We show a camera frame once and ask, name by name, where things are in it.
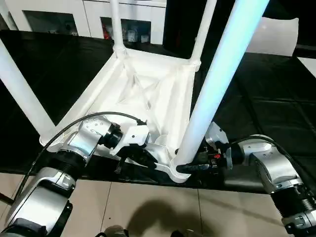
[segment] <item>floor tile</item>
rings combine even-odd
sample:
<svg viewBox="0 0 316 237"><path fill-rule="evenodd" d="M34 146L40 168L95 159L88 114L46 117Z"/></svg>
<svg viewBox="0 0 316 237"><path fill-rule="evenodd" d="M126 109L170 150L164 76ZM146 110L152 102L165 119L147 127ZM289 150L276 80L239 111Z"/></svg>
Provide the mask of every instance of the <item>floor tile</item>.
<svg viewBox="0 0 316 237"><path fill-rule="evenodd" d="M239 193L249 236L288 236L270 195Z"/></svg>
<svg viewBox="0 0 316 237"><path fill-rule="evenodd" d="M94 237L101 229L111 183L78 180L70 197L73 211L62 237Z"/></svg>
<svg viewBox="0 0 316 237"><path fill-rule="evenodd" d="M9 178L9 180L10 180L9 183L11 183L10 185L13 187L16 183L16 187L13 190L13 193L11 195L11 197L13 198L15 196L16 192L18 191L19 185L21 184L24 176L17 175L17 174L9 174L9 175L11 175L11 177ZM33 179L33 176L29 177L28 181L26 182L26 184L24 186L24 189L25 189L25 187L27 187L27 185L31 182L32 179ZM10 207L11 206L9 206L9 205L5 205L3 208L3 212L1 213L1 217L0 217L0 231L2 231L4 229L4 226L6 224L6 216L9 213Z"/></svg>
<svg viewBox="0 0 316 237"><path fill-rule="evenodd" d="M236 192L198 190L205 237L246 237L243 208Z"/></svg>
<svg viewBox="0 0 316 237"><path fill-rule="evenodd" d="M170 237L175 230L201 233L198 191L112 183L102 231L113 225L131 237Z"/></svg>

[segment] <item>white cabinet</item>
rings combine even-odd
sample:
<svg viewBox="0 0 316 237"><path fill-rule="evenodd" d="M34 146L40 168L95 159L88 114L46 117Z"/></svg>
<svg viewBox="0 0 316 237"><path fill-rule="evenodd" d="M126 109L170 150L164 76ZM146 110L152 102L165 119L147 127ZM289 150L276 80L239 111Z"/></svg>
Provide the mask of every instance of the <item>white cabinet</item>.
<svg viewBox="0 0 316 237"><path fill-rule="evenodd" d="M109 0L84 0L84 7L91 36L106 38L111 34L111 8ZM123 38L127 32L136 31L138 41L149 37L150 43L162 44L165 20L166 0L120 0L119 15L122 19Z"/></svg>
<svg viewBox="0 0 316 237"><path fill-rule="evenodd" d="M20 31L90 36L82 0L5 0Z"/></svg>

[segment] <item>black cable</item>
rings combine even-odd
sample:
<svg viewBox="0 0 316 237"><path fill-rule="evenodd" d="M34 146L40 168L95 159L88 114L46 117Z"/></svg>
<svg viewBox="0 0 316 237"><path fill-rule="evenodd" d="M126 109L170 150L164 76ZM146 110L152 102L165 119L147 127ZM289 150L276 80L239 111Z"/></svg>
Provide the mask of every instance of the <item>black cable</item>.
<svg viewBox="0 0 316 237"><path fill-rule="evenodd" d="M130 119L133 119L137 122L138 125L146 125L146 122L141 121L139 118L136 118L132 115L128 115L128 114L124 114L124 113L119 113L119 112L97 112L97 113L93 113L93 114L89 114L86 116L83 116L75 121L73 121L72 123L70 123L69 125L67 125L66 127L64 127L60 132L58 132L52 139L49 140L49 142L47 142L47 144L43 147L43 149L40 151L40 153L38 154L38 156L35 158L35 160L33 161L30 170L27 172L27 174L24 176L19 189L14 197L14 201L17 199L17 197L22 193L22 190L34 168L35 163L39 160L39 158L41 157L41 155L44 153L44 151L59 137L61 136L65 131L67 131L69 128L71 128L72 126L74 126L75 124L77 124L78 122L81 122L85 119L94 117L94 116L98 116L98 115L120 115L120 116L124 116Z"/></svg>

